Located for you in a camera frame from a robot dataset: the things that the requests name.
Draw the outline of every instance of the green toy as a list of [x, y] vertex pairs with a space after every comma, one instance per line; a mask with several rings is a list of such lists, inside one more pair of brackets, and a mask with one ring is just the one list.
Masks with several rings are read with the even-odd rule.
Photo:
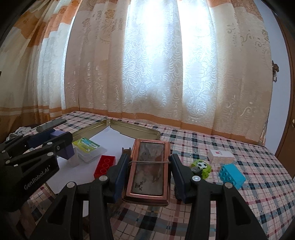
[[205, 163], [202, 160], [196, 160], [191, 164], [191, 167], [198, 167], [200, 170], [202, 170], [202, 179], [206, 179], [209, 177], [210, 172], [212, 171], [211, 165]]

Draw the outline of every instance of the wall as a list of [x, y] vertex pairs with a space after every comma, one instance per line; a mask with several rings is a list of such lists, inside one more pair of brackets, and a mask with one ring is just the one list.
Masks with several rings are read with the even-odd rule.
[[276, 153], [282, 138], [290, 103], [290, 65], [285, 41], [272, 11], [261, 1], [254, 0], [268, 32], [273, 61], [279, 66], [278, 81], [273, 83], [271, 108], [266, 131], [265, 146]]

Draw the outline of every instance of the yellow-green label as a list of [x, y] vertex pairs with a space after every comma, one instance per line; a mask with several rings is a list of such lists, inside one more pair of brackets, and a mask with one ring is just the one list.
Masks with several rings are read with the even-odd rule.
[[73, 144], [85, 153], [90, 153], [91, 151], [93, 151], [99, 147], [98, 144], [96, 144], [95, 142], [93, 142], [85, 137], [83, 137], [77, 141], [74, 141]]

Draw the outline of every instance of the red lego brick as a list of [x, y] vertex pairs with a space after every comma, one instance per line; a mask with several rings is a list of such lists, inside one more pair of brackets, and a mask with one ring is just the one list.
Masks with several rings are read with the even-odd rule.
[[105, 175], [108, 171], [108, 169], [116, 164], [116, 157], [114, 156], [107, 156], [107, 155], [102, 155], [100, 157], [100, 160], [97, 164], [97, 167], [94, 172], [94, 178], [99, 178], [102, 175]]

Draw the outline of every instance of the blue lego brick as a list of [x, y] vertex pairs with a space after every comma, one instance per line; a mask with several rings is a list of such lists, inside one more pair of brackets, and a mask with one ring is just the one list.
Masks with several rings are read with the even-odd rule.
[[223, 165], [218, 173], [218, 176], [224, 183], [232, 183], [236, 189], [240, 189], [246, 180], [245, 176], [232, 163]]

